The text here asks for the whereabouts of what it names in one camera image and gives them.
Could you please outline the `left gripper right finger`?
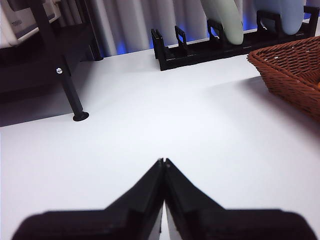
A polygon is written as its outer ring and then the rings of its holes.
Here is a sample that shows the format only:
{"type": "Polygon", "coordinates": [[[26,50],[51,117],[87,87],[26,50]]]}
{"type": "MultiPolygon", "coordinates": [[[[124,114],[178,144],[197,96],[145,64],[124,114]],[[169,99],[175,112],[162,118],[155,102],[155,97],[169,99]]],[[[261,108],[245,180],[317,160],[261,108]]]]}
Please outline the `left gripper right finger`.
{"type": "Polygon", "coordinates": [[[281,209],[226,209],[173,164],[165,167],[165,205],[175,240],[315,240],[303,216],[281,209]]]}

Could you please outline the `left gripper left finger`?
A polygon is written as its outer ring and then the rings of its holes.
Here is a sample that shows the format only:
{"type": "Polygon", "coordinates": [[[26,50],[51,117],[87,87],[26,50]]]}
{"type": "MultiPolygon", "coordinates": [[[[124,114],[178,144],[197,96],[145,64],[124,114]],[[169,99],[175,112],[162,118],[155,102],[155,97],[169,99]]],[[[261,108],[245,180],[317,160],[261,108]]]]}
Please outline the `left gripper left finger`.
{"type": "Polygon", "coordinates": [[[14,240],[157,240],[164,202],[160,158],[127,192],[105,209],[47,211],[27,217],[14,240]]]}

